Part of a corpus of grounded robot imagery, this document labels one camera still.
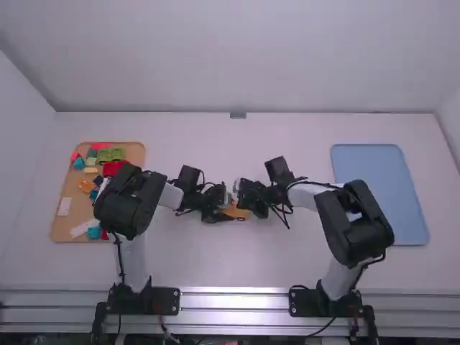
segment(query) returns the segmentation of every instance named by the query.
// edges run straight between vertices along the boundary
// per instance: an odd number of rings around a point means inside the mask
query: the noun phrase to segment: cork board
[[[83,159],[86,158],[86,153],[93,142],[82,142],[77,145],[75,151],[78,152]],[[109,142],[109,147],[120,147],[125,151],[125,156],[128,161],[140,167],[144,166],[145,146],[140,142]],[[63,188],[60,193],[59,203],[56,207],[55,218],[51,226],[50,237],[53,242],[104,242],[102,240],[89,239],[86,234],[82,234],[76,238],[72,238],[70,230],[90,219],[94,218],[92,201],[88,194],[85,194],[79,187],[78,183],[81,180],[92,182],[97,175],[102,175],[102,166],[97,165],[98,173],[84,173],[82,170],[76,170],[71,162],[69,152],[69,169],[65,176]],[[67,216],[58,216],[59,205],[64,197],[72,198],[70,209]]]

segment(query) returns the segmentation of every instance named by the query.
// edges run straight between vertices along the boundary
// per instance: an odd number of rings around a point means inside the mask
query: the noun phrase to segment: white wall
[[[460,88],[439,107],[436,115],[460,170]]]
[[[457,0],[3,0],[0,45],[59,111],[434,110]]]
[[[0,256],[42,158],[40,150],[54,115],[54,109],[0,51]]]

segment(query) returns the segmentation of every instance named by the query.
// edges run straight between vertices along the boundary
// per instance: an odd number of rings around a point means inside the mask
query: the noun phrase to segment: corner of wall
[[[460,171],[460,88],[436,109],[435,115]]]

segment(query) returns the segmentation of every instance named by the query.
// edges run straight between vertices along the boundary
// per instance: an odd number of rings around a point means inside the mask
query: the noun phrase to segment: metal frame
[[[327,318],[292,318],[288,289],[182,287],[178,316],[164,317],[177,334],[307,336]],[[89,332],[105,290],[0,290],[0,332]],[[460,338],[460,295],[362,290],[375,308],[380,336]],[[104,331],[115,333],[109,316]],[[320,336],[347,336],[349,320],[334,321]],[[122,316],[122,333],[160,334],[156,316]]]

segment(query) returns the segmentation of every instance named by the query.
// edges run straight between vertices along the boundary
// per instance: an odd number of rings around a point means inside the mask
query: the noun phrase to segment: blue mat
[[[395,232],[395,245],[423,246],[430,235],[403,151],[393,144],[337,144],[331,149],[337,183],[367,183]]]

